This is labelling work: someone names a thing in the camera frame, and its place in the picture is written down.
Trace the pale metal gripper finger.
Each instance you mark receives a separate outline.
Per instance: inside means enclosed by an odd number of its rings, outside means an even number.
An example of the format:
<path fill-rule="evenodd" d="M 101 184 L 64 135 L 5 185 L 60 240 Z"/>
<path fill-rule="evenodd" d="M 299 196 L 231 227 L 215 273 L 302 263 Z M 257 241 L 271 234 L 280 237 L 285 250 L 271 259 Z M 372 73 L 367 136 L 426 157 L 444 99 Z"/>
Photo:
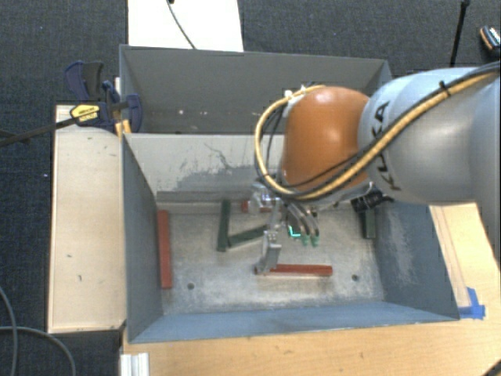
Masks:
<path fill-rule="evenodd" d="M 270 253 L 269 232 L 265 231 L 262 238 L 261 256 L 254 265 L 255 274 L 262 274 L 269 270 L 269 261 L 270 261 L 269 253 Z"/>
<path fill-rule="evenodd" d="M 264 272 L 263 274 L 270 273 L 272 270 L 274 270 L 279 262 L 279 254 L 281 252 L 281 245 L 280 244 L 270 244 L 270 261 L 269 261 L 269 270 Z"/>

